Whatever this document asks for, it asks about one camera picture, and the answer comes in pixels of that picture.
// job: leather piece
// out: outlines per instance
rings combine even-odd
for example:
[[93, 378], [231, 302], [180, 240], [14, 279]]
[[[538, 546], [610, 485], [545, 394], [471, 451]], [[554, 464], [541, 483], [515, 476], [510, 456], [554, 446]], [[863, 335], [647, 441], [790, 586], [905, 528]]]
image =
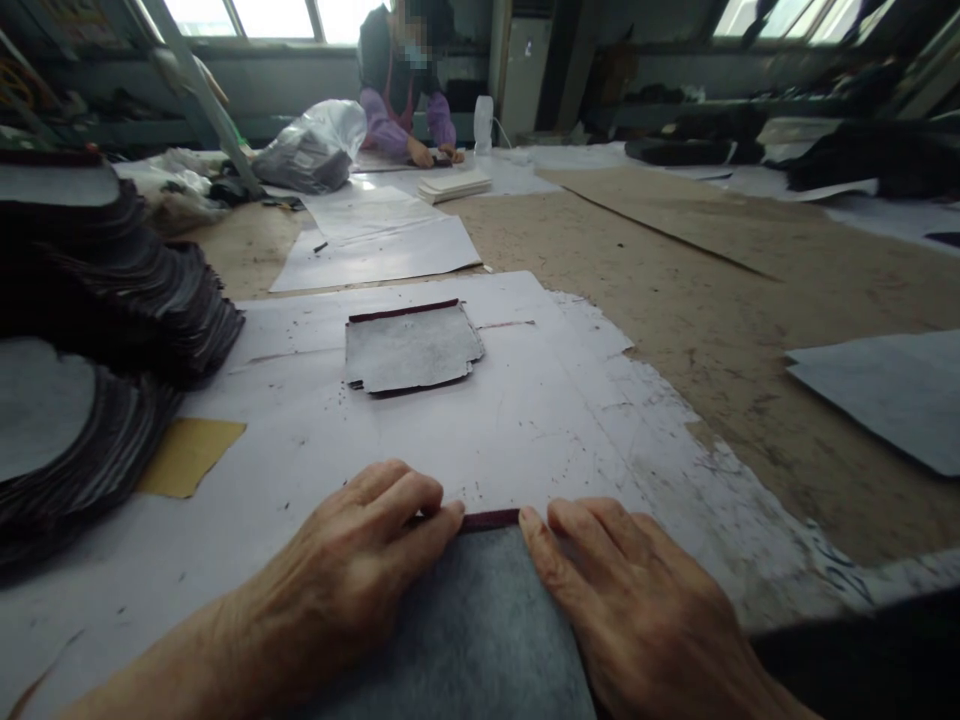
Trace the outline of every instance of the leather piece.
[[508, 527], [451, 543], [404, 598], [388, 645], [288, 717], [596, 714], [570, 625], [540, 583], [520, 529]]

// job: stack of white paper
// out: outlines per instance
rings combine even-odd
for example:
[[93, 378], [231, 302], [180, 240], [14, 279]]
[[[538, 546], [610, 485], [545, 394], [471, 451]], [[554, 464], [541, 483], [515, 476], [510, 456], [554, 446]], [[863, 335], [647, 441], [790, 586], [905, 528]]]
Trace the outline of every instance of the stack of white paper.
[[485, 193], [490, 190], [491, 184], [488, 175], [479, 170], [470, 170], [456, 175], [424, 178], [417, 191], [421, 200], [436, 205], [438, 202]]

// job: gray paper sheet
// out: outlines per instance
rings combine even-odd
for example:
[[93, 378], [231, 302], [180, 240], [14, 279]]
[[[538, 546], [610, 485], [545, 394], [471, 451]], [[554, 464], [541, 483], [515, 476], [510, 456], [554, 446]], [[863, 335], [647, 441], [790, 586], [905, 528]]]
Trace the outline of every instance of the gray paper sheet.
[[0, 342], [0, 483], [39, 470], [80, 436], [96, 374], [79, 355], [39, 338]]
[[3, 165], [0, 202], [103, 207], [120, 198], [120, 180], [106, 161], [96, 167]]
[[482, 357], [483, 343], [461, 303], [347, 325], [347, 382], [369, 393], [456, 380]]
[[787, 368], [857, 422], [947, 477], [960, 476], [960, 330], [792, 350]]
[[386, 648], [290, 720], [594, 718], [576, 641], [520, 529], [458, 538]]

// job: pile of cloth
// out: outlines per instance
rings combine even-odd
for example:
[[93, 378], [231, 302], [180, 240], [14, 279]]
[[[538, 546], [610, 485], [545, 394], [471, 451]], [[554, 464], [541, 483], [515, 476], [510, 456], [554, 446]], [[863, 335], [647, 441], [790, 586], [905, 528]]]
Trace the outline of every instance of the pile of cloth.
[[681, 115], [660, 133], [631, 140], [624, 151], [651, 165], [756, 165], [764, 156], [757, 137], [767, 122], [762, 110], [744, 104], [721, 113]]

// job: person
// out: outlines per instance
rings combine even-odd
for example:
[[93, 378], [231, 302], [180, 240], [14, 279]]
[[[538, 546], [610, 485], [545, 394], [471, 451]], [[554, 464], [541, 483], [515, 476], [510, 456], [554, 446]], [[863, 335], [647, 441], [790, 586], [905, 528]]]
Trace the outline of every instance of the person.
[[[371, 465], [257, 575], [62, 717], [259, 718], [303, 702], [389, 637], [400, 597], [460, 529], [463, 503], [442, 500], [440, 483], [399, 460]], [[726, 595], [651, 517], [554, 500], [546, 523], [523, 508], [520, 526], [614, 718], [816, 717], [764, 671]]]
[[433, 48], [453, 33], [453, 10], [447, 0], [393, 0], [392, 7], [381, 5], [360, 27], [360, 104], [367, 113], [363, 147], [433, 167], [430, 149], [413, 136], [413, 113], [423, 94], [431, 137], [440, 152], [461, 163], [433, 58]]

